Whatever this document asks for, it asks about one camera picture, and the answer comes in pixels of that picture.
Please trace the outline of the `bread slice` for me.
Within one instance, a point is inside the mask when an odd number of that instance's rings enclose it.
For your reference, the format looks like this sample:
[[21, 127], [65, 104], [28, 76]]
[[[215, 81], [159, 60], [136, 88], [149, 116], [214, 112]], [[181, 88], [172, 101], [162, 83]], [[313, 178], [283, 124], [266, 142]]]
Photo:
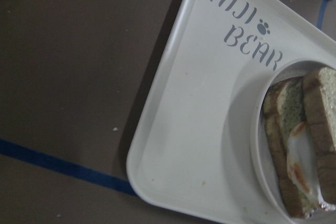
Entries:
[[335, 204], [335, 69], [321, 67], [303, 78], [303, 103], [316, 154], [324, 201]]
[[287, 140], [290, 131], [306, 120], [302, 78], [289, 78], [272, 85], [265, 95], [262, 111], [268, 148], [278, 176], [283, 204], [289, 216], [307, 218], [314, 208], [287, 174]]

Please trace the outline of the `white round plate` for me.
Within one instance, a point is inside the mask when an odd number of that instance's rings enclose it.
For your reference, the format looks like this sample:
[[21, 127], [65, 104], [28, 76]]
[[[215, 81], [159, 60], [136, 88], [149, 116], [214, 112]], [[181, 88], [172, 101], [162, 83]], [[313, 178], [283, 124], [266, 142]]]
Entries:
[[258, 99], [250, 149], [289, 223], [335, 223], [335, 69], [296, 61], [276, 73]]

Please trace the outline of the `fried egg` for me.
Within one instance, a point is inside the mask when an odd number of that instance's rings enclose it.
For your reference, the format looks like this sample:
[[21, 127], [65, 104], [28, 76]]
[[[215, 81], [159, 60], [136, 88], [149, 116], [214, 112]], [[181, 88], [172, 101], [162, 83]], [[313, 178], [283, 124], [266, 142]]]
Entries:
[[306, 122], [300, 122], [287, 140], [287, 174], [313, 208], [335, 211], [335, 204], [325, 201], [321, 193], [312, 137]]

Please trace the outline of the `cream bear tray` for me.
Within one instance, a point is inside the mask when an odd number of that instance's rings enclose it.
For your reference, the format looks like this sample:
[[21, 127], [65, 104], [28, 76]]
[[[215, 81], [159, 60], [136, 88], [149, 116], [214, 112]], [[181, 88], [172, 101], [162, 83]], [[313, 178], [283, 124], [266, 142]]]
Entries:
[[272, 78], [320, 62], [335, 42], [278, 0], [183, 0], [129, 149], [133, 190], [222, 223], [294, 223], [255, 131]]

